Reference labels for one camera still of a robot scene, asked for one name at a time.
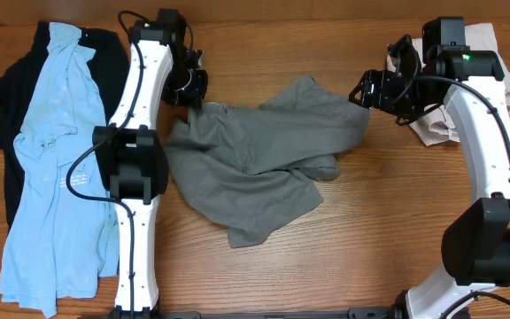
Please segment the grey shorts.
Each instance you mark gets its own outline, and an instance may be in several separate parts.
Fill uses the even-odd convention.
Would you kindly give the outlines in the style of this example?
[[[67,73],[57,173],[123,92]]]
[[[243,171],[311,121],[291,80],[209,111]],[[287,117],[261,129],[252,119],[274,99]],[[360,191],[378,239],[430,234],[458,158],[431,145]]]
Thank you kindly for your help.
[[[174,123],[166,155],[186,202],[226,227],[231,247],[260,245],[322,203],[315,182],[340,175],[336,155],[362,142],[369,118],[305,75],[258,107],[189,111]]]

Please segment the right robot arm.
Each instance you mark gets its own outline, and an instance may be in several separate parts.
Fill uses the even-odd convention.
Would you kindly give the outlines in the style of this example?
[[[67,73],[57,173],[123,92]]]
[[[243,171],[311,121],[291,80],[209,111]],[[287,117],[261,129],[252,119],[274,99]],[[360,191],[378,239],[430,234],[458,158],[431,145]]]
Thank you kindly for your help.
[[[409,35],[388,48],[393,70],[368,70],[350,93],[356,105],[400,126],[439,107],[450,115],[467,163],[471,206],[444,232],[442,263],[403,291],[390,318],[466,318],[468,305],[510,286],[510,117],[505,73],[494,51],[474,51],[461,17],[424,24],[422,47]]]

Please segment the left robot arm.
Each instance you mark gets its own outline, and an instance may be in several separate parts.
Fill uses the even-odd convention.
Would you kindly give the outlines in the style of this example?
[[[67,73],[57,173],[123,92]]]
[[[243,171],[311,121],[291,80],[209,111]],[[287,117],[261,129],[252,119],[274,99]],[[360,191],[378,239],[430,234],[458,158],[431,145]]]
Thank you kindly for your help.
[[[104,188],[119,222],[119,285],[111,318],[157,318],[155,221],[168,182],[168,162],[156,131],[162,103],[199,108],[208,85],[201,50],[187,20],[161,9],[127,31],[131,62],[119,105],[92,136]]]

